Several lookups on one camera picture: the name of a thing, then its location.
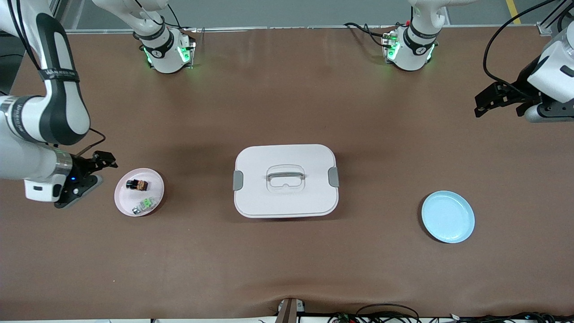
white storage box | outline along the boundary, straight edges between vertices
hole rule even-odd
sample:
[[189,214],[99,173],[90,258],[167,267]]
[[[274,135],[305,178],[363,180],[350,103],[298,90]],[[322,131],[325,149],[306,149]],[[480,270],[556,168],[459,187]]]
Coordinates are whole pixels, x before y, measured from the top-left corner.
[[248,218],[324,216],[339,202],[335,155],[316,144],[246,148],[235,161],[233,190]]

black label band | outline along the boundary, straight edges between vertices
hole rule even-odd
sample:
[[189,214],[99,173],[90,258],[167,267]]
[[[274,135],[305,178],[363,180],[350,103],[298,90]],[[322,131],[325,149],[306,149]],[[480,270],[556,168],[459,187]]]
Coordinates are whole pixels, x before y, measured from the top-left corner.
[[423,34],[421,32],[419,32],[414,26],[413,24],[409,25],[410,30],[413,32],[413,34],[417,37],[420,37],[422,39],[433,39],[436,38],[436,36],[439,35],[440,31],[437,32],[436,34]]
[[421,56],[426,54],[426,52],[435,44],[434,42],[426,45],[415,43],[410,37],[409,33],[405,30],[403,33],[405,40],[405,45],[413,51],[416,56]]
[[46,68],[45,70],[39,70],[40,78],[45,80],[62,80],[62,81],[73,81],[79,82],[80,77],[74,70],[68,70],[67,68]]
[[165,53],[168,52],[168,50],[170,50],[173,47],[173,42],[174,42],[174,37],[172,32],[169,32],[169,39],[167,40],[167,42],[165,44],[163,44],[162,46],[156,47],[156,48],[152,48],[152,47],[148,47],[148,46],[144,46],[144,48],[146,49],[146,51],[152,55],[155,58],[164,58]]
[[16,135],[22,137],[22,139],[24,139],[26,141],[30,141],[31,143],[39,143],[40,141],[38,141],[38,140],[34,139],[32,136],[30,136],[30,134],[24,128],[24,124],[22,122],[22,110],[24,109],[24,104],[33,97],[37,97],[37,95],[27,95],[25,97],[14,97],[14,100],[8,102],[8,104],[12,105],[12,110],[10,112],[10,116],[12,119],[12,125],[14,126],[14,130],[16,130],[16,132],[17,132]]
[[155,34],[151,34],[149,36],[142,36],[142,35],[136,34],[134,32],[134,35],[137,36],[137,39],[139,39],[139,40],[154,40],[154,39],[159,38],[161,36],[161,34],[164,33],[164,30],[165,30],[165,21],[164,21],[164,18],[162,16],[161,17],[161,28]]

small bottle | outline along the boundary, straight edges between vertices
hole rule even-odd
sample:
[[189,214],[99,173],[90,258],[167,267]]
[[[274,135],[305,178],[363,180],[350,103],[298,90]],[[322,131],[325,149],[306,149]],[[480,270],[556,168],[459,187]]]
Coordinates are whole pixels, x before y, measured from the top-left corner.
[[130,179],[126,182],[126,188],[138,191],[147,191],[148,183],[145,180]]
[[142,212],[148,211],[156,205],[156,200],[153,197],[143,199],[138,205],[136,205],[131,211],[138,215]]

cable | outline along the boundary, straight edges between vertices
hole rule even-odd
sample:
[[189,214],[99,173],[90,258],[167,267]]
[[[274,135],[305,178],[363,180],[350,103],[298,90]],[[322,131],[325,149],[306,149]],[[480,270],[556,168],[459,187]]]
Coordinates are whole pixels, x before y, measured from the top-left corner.
[[572,10],[574,8],[574,3],[571,3],[568,7],[566,7],[566,9],[564,9],[564,11],[560,14],[560,16],[558,17],[558,22],[556,23],[556,28],[558,29],[558,32],[562,31],[562,21],[564,20],[564,17],[566,16],[570,16],[572,17],[572,15],[570,15],[570,10]]
[[83,155],[85,152],[87,152],[87,151],[90,150],[91,148],[93,148],[93,147],[95,147],[95,146],[97,146],[97,145],[103,143],[103,142],[106,140],[106,136],[105,136],[103,133],[101,133],[101,132],[99,132],[99,131],[97,131],[96,129],[93,129],[93,128],[90,128],[90,130],[93,131],[93,132],[95,132],[95,133],[97,133],[97,134],[99,134],[99,135],[102,137],[102,139],[99,140],[99,141],[96,141],[95,143],[93,143],[93,144],[91,144],[91,145],[85,147],[84,149],[82,149],[79,153],[76,154],[76,157],[80,157],[81,155]]
[[492,36],[492,38],[490,38],[490,41],[488,42],[488,44],[486,45],[486,49],[484,50],[484,57],[482,59],[482,68],[484,69],[484,73],[486,73],[486,75],[488,75],[489,78],[496,80],[504,85],[506,85],[507,87],[513,89],[514,91],[516,91],[517,93],[519,93],[521,96],[523,96],[525,99],[533,99],[532,97],[530,97],[529,95],[525,94],[524,92],[522,92],[521,90],[517,89],[515,86],[513,86],[512,84],[510,84],[509,82],[494,76],[490,71],[488,71],[488,68],[486,67],[486,61],[488,59],[488,52],[490,50],[490,46],[492,46],[492,42],[496,39],[496,37],[501,33],[502,29],[504,29],[506,26],[510,25],[514,20],[516,20],[517,18],[520,18],[522,16],[524,16],[525,14],[534,11],[542,6],[545,6],[551,2],[554,2],[555,0],[546,0],[543,1],[537,5],[534,5],[526,10],[524,10],[523,12],[517,14],[516,16],[512,17],[510,20],[508,20],[507,22],[505,22],[500,28],[498,28],[498,30],[494,33],[494,35]]
[[181,28],[181,25],[180,25],[180,23],[179,23],[179,19],[177,19],[176,13],[173,12],[173,9],[172,9],[171,5],[169,5],[169,3],[168,3],[168,8],[169,8],[169,11],[172,12],[173,18],[176,19],[177,27],[178,27],[178,28]]
[[407,310],[413,312],[415,314],[415,316],[411,316],[408,314],[402,314],[402,313],[399,313],[396,311],[375,312],[375,313],[371,313],[370,316],[376,316],[377,318],[378,317],[389,317],[389,319],[396,318],[396,319],[401,320],[401,321],[403,321],[402,318],[407,318],[409,320],[409,322],[410,322],[411,318],[414,318],[417,321],[417,323],[421,323],[420,316],[418,315],[417,311],[415,311],[414,309],[412,309],[408,306],[400,305],[400,304],[393,304],[393,303],[379,303],[379,304],[366,305],[366,306],[363,306],[362,308],[358,309],[357,312],[355,313],[355,315],[358,316],[359,313],[364,309],[368,309],[370,307],[381,307],[381,306],[401,307],[403,309],[407,309]]
[[[363,27],[357,25],[357,24],[354,23],[354,22],[348,22],[348,23],[344,24],[343,26],[347,26],[347,27],[349,27],[349,26],[357,27],[357,28],[359,28],[359,30],[362,31],[363,33],[367,33],[367,34],[369,33],[366,29],[364,29]],[[383,34],[373,33],[373,32],[371,32],[371,34],[372,34],[373,36],[383,37]]]
[[22,54],[7,54],[7,55],[0,55],[0,57],[8,57],[8,56],[20,56],[20,57],[24,57],[24,55],[22,55]]
[[20,0],[16,0],[16,10],[18,11],[18,20],[20,22],[20,28],[22,29],[22,36],[23,36],[22,39],[25,42],[24,46],[26,47],[26,51],[28,52],[28,56],[30,56],[32,63],[34,63],[34,65],[36,66],[36,69],[41,70],[40,65],[38,64],[38,61],[36,60],[36,57],[34,56],[34,52],[32,52],[32,46],[30,46],[30,41],[28,40],[28,35],[26,34],[26,28],[24,27],[24,17],[22,16],[22,7],[21,7]]
[[[16,30],[16,33],[18,33],[18,37],[20,38],[20,41],[22,41],[22,45],[24,46],[24,49],[27,51],[28,56],[30,56],[30,60],[32,60],[32,63],[34,63],[34,65],[36,66],[36,69],[40,70],[40,66],[38,65],[38,62],[36,61],[36,58],[34,57],[34,54],[32,53],[32,49],[30,48],[30,44],[28,44],[28,39],[25,38],[24,34],[22,33],[21,27],[24,26],[24,24],[18,24],[18,21],[16,20],[16,13],[14,11],[14,5],[12,4],[13,0],[8,0],[8,11],[10,12],[10,17],[12,18],[12,23],[14,24],[14,29]],[[20,0],[16,0],[16,7],[20,8]],[[21,10],[19,10],[19,18],[22,21],[22,14],[21,14]]]
[[514,322],[514,320],[533,320],[537,323],[556,323],[557,321],[566,323],[574,320],[574,315],[553,316],[548,313],[523,312],[511,316],[461,317],[457,323],[507,323]]
[[[550,12],[550,13],[548,14],[548,16],[546,16],[546,18],[544,18],[544,20],[542,20],[542,22],[540,23],[540,25],[545,25],[545,24],[546,24],[546,21],[547,21],[548,19],[550,19],[550,17],[551,17],[560,7],[562,7],[563,4],[565,4],[565,3],[568,2],[568,1],[570,1],[570,0],[562,0],[562,2],[561,2],[559,5],[557,5],[557,6],[554,8],[554,10],[552,10],[552,12]],[[558,19],[558,16],[554,17],[554,19],[553,19],[553,20],[550,22],[550,24],[548,24],[548,25],[554,24],[554,22],[556,21],[556,19]]]
[[371,36],[371,39],[372,39],[377,45],[379,45],[379,46],[381,46],[381,47],[385,47],[385,48],[390,48],[389,45],[381,44],[381,43],[379,43],[379,42],[375,39],[375,36],[377,36],[377,37],[383,37],[383,34],[379,34],[379,33],[374,33],[374,32],[372,32],[371,29],[369,29],[369,25],[365,24],[364,27],[361,27],[361,26],[357,25],[357,24],[354,23],[354,22],[348,22],[348,23],[346,23],[346,24],[344,24],[344,25],[347,26],[347,27],[349,27],[349,26],[357,27],[357,28],[359,28],[359,30],[362,31],[363,33],[368,33],[369,36]]
[[153,22],[156,23],[156,25],[161,26],[161,25],[164,24],[164,21],[163,21],[164,18],[163,18],[163,17],[161,17],[162,22],[161,22],[161,24],[160,24],[159,22],[155,21],[155,20],[149,15],[149,13],[147,12],[147,10],[144,9],[144,7],[142,6],[142,4],[141,4],[138,0],[134,0],[134,1],[135,1],[135,2],[138,4],[138,6],[143,10],[143,12],[145,12],[145,14],[147,15],[147,17],[150,18]]

white robotic arm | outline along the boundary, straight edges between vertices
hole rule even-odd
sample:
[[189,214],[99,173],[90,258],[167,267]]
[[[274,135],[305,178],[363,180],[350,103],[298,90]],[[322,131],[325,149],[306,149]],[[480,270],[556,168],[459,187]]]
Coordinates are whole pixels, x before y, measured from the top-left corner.
[[105,160],[88,161],[48,145],[77,143],[89,130],[90,117],[67,36],[47,1],[0,0],[0,29],[25,35],[39,58],[46,87],[44,97],[0,96],[0,178],[24,179],[29,199],[68,205],[96,186],[92,172],[117,167],[115,160],[102,152]]
[[399,26],[385,40],[386,59],[405,71],[423,67],[431,58],[435,40],[445,23],[447,6],[464,6],[478,0],[408,0],[413,18],[408,26]]
[[574,22],[571,22],[520,72],[511,84],[514,88],[494,82],[479,93],[475,97],[476,117],[496,107],[521,103],[516,108],[517,114],[529,122],[574,121],[573,46]]
[[174,73],[193,64],[195,40],[166,25],[156,11],[166,8],[167,0],[93,0],[134,29],[143,44],[148,62],[158,72]]

